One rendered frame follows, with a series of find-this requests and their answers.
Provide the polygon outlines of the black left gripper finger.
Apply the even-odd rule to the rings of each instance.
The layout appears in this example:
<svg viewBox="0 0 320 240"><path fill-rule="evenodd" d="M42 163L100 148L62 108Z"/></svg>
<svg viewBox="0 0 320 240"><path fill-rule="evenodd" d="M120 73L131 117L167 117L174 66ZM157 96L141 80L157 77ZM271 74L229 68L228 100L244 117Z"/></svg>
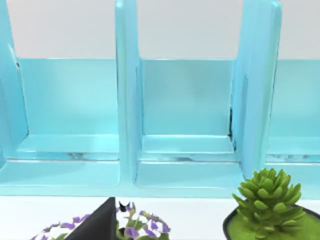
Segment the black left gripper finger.
<svg viewBox="0 0 320 240"><path fill-rule="evenodd" d="M66 240L118 240L116 224L116 199L109 197Z"/></svg>

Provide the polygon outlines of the purple flowering plant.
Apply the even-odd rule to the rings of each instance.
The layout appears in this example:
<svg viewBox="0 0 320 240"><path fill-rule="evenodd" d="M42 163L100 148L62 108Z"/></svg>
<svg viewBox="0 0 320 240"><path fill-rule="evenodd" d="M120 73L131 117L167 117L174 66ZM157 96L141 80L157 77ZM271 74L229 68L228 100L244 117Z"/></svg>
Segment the purple flowering plant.
<svg viewBox="0 0 320 240"><path fill-rule="evenodd" d="M128 216L124 216L124 218L127 219L126 225L122 228L118 225L116 226L116 234L119 240L158 240L162 235L165 235L166 240L169 239L171 229L165 221L144 210L136 214L136 206L134 203L125 205L120 203L119 206L115 208L115 212L128 213ZM90 216L90 214L82 217L75 216L72 218L72 222L53 223L30 240L67 240Z"/></svg>

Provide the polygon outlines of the light blue rack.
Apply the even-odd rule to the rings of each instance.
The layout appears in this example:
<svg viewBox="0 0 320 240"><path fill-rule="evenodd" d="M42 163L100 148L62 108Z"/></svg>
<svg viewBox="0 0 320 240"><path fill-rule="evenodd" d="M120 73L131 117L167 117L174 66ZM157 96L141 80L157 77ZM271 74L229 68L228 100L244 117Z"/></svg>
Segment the light blue rack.
<svg viewBox="0 0 320 240"><path fill-rule="evenodd" d="M320 199L320 0L0 0L0 196Z"/></svg>

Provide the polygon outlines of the green succulent in black pot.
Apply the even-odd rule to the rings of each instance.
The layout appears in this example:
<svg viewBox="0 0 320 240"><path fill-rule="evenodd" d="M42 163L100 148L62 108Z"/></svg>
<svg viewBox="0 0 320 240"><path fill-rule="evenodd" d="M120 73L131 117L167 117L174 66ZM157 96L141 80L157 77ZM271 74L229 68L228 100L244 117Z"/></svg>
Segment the green succulent in black pot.
<svg viewBox="0 0 320 240"><path fill-rule="evenodd" d="M320 214L298 204L302 185L283 169L263 168L232 194L236 208L224 219L226 240L320 240Z"/></svg>

